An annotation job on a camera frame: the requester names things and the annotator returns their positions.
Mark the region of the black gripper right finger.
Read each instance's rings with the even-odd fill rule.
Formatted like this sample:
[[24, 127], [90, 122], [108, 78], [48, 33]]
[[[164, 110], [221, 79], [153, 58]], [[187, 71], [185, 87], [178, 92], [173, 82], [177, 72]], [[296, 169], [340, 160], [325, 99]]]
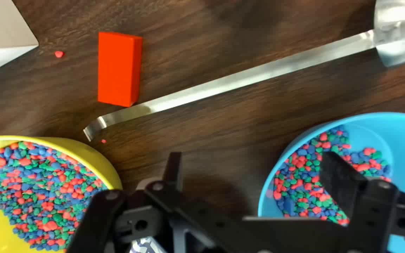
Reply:
[[323, 154], [320, 181], [350, 221], [246, 217], [257, 253], [389, 253], [392, 236], [405, 240], [405, 192], [394, 182], [367, 179], [332, 151]]

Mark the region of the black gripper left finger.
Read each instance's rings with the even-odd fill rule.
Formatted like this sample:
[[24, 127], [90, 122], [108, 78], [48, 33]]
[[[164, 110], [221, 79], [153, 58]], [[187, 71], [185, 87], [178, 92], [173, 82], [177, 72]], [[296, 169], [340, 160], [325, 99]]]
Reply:
[[95, 193], [66, 253], [133, 253], [133, 245], [184, 253], [184, 228], [171, 209], [181, 189], [178, 151], [169, 154], [163, 176], [126, 195]]

